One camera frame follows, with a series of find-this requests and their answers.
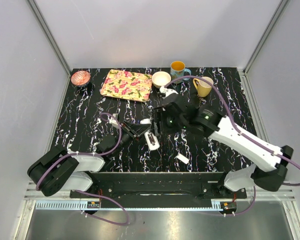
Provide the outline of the white remote control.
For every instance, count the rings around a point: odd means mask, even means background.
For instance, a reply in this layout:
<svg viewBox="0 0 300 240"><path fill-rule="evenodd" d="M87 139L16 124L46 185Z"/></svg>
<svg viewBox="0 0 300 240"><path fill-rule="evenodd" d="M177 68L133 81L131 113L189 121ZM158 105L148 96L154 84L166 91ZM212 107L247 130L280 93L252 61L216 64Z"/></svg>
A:
<svg viewBox="0 0 300 240"><path fill-rule="evenodd" d="M148 145L150 151L155 151L160 147L158 138L151 131L151 120L149 118L145 118L140 121L142 125L150 125L149 129L144 133L144 138Z"/></svg>

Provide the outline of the aluminium frame post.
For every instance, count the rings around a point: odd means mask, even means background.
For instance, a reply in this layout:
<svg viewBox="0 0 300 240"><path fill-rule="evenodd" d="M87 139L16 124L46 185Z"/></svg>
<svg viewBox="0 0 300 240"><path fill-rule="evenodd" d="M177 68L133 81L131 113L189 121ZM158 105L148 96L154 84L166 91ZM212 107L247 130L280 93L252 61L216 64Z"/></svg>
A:
<svg viewBox="0 0 300 240"><path fill-rule="evenodd" d="M25 0L25 2L29 6L32 14L34 15L36 21L38 22L43 34L45 35L47 41L49 42L54 54L56 55L59 63L61 64L63 70L66 72L66 74L68 76L70 76L72 70L71 70L69 64L67 63L66 58L64 57L56 39L54 38L53 33L52 33L50 27L48 26L48 23L45 20L44 15L43 15L42 11L40 10L37 2L35 0Z"/></svg>
<svg viewBox="0 0 300 240"><path fill-rule="evenodd" d="M242 69L243 74L246 76L251 69L252 65L256 61L259 53L261 52L263 46L267 42L268 38L270 37L272 31L276 27L278 21L280 20L282 14L288 7L290 0L280 0L278 6L276 7L272 17L270 18L269 23L267 24L265 30L263 31L261 38L259 39L254 51L252 52L252 55L250 56L247 64Z"/></svg>

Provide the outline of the yellow mug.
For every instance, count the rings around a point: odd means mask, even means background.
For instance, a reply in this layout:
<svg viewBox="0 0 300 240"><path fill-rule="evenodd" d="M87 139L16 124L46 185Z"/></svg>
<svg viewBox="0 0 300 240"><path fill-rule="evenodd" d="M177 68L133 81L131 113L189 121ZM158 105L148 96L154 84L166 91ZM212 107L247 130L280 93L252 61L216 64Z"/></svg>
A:
<svg viewBox="0 0 300 240"><path fill-rule="evenodd" d="M197 95L199 97L204 98L208 96L209 93L211 92L214 81L210 77L203 76L202 80L198 78L194 78L193 84L197 90Z"/></svg>

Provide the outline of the red patterned small bowl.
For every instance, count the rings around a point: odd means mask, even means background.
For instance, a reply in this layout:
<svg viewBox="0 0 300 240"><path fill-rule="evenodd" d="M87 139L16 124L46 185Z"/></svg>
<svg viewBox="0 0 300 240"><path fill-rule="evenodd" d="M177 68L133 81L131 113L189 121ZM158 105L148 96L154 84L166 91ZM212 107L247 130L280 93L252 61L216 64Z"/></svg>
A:
<svg viewBox="0 0 300 240"><path fill-rule="evenodd" d="M90 79L91 74L89 71L80 70L71 76L70 81L76 87L84 87L90 82Z"/></svg>

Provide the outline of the right aluminium frame post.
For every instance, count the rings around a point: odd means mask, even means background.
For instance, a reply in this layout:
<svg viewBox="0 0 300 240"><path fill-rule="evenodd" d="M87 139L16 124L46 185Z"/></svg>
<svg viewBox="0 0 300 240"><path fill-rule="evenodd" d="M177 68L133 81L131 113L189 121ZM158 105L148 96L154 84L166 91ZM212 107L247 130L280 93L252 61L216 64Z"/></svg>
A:
<svg viewBox="0 0 300 240"><path fill-rule="evenodd" d="M250 56L247 64L242 69L243 74L246 76L251 69L252 65L256 61L259 53L261 52L263 46L267 42L268 38L270 37L272 31L276 27L278 21L280 20L282 14L288 7L290 0L280 0L278 6L276 7L272 17L270 18L269 23L267 24L265 30L263 31L261 38L259 39L254 51L252 52L252 55Z"/></svg>

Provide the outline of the white battery compartment cover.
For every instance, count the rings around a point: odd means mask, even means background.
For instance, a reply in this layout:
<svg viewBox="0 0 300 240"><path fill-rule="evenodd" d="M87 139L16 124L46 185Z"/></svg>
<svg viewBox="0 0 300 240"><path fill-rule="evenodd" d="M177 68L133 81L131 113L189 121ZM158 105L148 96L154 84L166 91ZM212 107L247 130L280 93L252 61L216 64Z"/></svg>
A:
<svg viewBox="0 0 300 240"><path fill-rule="evenodd" d="M184 155L182 155L180 153L176 156L176 158L178 160L180 160L181 162L183 162L184 164L188 164L189 161L190 161L186 156L184 156Z"/></svg>

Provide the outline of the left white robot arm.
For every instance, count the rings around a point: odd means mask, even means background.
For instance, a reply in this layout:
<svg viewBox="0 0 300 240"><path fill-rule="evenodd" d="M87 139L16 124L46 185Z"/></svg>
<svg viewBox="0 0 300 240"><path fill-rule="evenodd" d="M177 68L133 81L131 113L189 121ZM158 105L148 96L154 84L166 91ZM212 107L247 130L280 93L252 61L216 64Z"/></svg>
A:
<svg viewBox="0 0 300 240"><path fill-rule="evenodd" d="M59 191L80 190L92 198L98 193L98 185L88 173L108 171L123 148L142 139L150 130L151 121L146 118L139 123L120 123L121 138L105 135L96 147L96 153L79 153L64 147L52 147L33 163L27 175L36 184L36 190L50 197Z"/></svg>

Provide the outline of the left aluminium frame post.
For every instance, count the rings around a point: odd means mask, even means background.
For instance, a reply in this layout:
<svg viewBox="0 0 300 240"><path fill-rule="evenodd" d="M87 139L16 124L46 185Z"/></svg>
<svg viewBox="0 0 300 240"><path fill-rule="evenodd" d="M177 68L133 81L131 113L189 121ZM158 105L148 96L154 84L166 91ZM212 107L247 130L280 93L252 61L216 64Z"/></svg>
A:
<svg viewBox="0 0 300 240"><path fill-rule="evenodd" d="M44 15L43 15L42 11L40 10L37 2L35 0L25 0L25 2L29 6L32 14L34 15L36 21L38 22L43 34L45 35L47 41L49 42L54 54L56 55L59 63L61 64L63 70L66 72L66 74L68 76L70 76L72 70L71 70L69 64L67 63L66 58L64 57L56 39L54 38L53 33L52 33L50 27L48 26L48 23L45 20Z"/></svg>

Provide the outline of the blue butterfly mug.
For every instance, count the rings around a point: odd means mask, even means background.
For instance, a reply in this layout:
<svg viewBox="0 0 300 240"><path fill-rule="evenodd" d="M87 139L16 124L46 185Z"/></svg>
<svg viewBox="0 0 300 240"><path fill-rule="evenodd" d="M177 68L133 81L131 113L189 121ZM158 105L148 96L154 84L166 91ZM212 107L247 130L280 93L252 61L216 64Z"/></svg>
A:
<svg viewBox="0 0 300 240"><path fill-rule="evenodd" d="M191 70L186 68L186 65L182 61L174 61L170 65L170 76L173 84L179 84L182 81L188 81L190 78L186 77L183 79L176 80L184 76L190 76L192 74Z"/></svg>

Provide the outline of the floral rectangular tray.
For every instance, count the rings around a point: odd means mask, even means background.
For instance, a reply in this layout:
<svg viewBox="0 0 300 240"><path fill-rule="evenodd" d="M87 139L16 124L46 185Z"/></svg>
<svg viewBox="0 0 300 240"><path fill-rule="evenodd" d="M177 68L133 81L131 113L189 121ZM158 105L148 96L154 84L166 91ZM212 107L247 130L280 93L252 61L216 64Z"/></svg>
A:
<svg viewBox="0 0 300 240"><path fill-rule="evenodd" d="M100 90L105 97L147 102L152 90L152 75L111 69Z"/></svg>

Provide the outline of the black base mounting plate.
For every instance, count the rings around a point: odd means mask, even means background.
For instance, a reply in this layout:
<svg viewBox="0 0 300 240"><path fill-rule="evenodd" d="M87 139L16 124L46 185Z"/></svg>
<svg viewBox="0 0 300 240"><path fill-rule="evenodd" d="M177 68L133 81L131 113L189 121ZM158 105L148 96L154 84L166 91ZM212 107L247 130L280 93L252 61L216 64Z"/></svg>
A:
<svg viewBox="0 0 300 240"><path fill-rule="evenodd" d="M231 192L221 186L222 172L101 172L92 173L87 190L120 203L125 209L199 209L212 200L245 200L245 189Z"/></svg>

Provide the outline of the cream ceramic bowl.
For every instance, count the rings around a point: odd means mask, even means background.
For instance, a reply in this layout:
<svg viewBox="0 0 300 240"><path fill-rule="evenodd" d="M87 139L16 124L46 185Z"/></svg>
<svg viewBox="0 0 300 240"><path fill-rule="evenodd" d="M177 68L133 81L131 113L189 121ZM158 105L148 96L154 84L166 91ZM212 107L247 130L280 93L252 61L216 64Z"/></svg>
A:
<svg viewBox="0 0 300 240"><path fill-rule="evenodd" d="M171 76L165 71L158 71L152 75L151 80L152 84L159 89L171 81Z"/></svg>

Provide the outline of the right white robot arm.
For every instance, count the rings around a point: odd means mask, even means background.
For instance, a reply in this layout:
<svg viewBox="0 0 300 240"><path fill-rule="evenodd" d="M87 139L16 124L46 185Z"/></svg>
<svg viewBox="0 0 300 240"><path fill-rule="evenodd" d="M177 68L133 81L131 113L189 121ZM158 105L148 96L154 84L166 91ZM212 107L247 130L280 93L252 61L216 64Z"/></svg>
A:
<svg viewBox="0 0 300 240"><path fill-rule="evenodd" d="M154 108L153 124L156 135L171 135L186 130L227 145L252 161L251 166L230 171L221 177L217 192L223 198L254 186L276 192L284 183L288 162L283 158L291 158L293 149L287 145L278 147L263 141L232 123L230 117L211 105L196 107L173 93Z"/></svg>

